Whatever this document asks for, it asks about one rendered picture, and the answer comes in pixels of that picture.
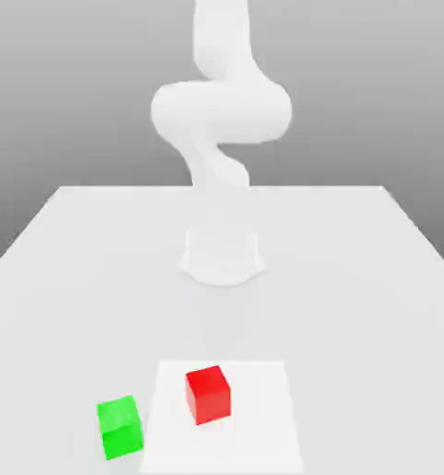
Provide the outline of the small red cube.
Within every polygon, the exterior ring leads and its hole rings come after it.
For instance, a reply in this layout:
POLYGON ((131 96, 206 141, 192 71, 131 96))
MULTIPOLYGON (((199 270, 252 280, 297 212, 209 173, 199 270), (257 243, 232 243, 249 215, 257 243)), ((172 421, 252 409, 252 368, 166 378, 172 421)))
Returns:
POLYGON ((188 372, 184 382, 185 398, 197 425, 231 416, 231 388, 219 366, 188 372))

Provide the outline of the small green cube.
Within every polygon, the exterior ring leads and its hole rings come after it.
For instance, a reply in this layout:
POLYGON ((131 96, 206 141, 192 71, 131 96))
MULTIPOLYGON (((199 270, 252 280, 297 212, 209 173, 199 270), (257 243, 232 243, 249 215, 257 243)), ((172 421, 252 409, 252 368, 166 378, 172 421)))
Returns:
POLYGON ((106 460, 144 448, 142 421, 132 395, 99 403, 96 413, 106 460))

